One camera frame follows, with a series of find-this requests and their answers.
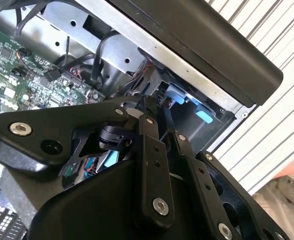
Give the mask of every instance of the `connector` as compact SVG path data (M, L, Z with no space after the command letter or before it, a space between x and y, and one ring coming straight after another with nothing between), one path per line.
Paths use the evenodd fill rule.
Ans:
M49 81L49 82L53 82L57 79L59 79L62 74L61 72L59 71L59 69L53 69L53 70L49 70L47 72L45 72L43 74L43 76Z

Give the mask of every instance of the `circuit board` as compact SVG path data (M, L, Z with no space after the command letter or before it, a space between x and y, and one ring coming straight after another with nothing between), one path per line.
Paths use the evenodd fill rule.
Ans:
M28 72L17 58L19 43L0 32L0 113L99 103L104 96L80 77L65 72L52 82L41 76L57 68L32 53L25 64L39 75Z

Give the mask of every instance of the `corrugated metal wall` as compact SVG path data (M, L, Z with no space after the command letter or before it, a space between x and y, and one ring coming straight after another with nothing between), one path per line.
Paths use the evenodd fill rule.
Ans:
M214 153L249 193L294 160L294 0L207 0L284 73L273 96Z

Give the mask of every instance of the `black plastic cover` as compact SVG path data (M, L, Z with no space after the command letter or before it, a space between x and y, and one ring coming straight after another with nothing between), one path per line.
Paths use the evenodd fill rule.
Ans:
M283 73L204 0L109 2L246 107L282 83Z

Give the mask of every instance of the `silver screw head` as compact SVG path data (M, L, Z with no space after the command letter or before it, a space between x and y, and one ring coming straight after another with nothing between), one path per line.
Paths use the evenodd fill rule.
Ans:
M28 136L32 133L32 128L24 122L15 122L9 126L9 130L18 136Z
M167 216L169 213L169 207L167 202L160 197L155 198L152 201L153 209L162 216Z
M285 240L285 238L279 232L275 231L275 234L279 240Z
M154 124L154 121L153 120L151 120L150 118L146 118L146 121L148 122L148 123L150 123L150 124Z
M124 115L123 111L118 108L115 110L115 112L119 115Z
M186 141L186 138L183 135L179 134L178 137L179 137L180 140Z
M221 233L221 235L223 235L223 237L225 239L227 239L227 240L233 239L233 235L232 235L231 230L224 223L219 223L218 229L219 229L219 232Z
M248 112L243 112L242 113L242 115L241 115L241 117L243 118L243 119L245 119L245 118L247 118L248 117Z
M213 157L212 157L210 154L208 154L208 153L205 154L205 157L206 157L209 161L212 161L212 160L213 160Z

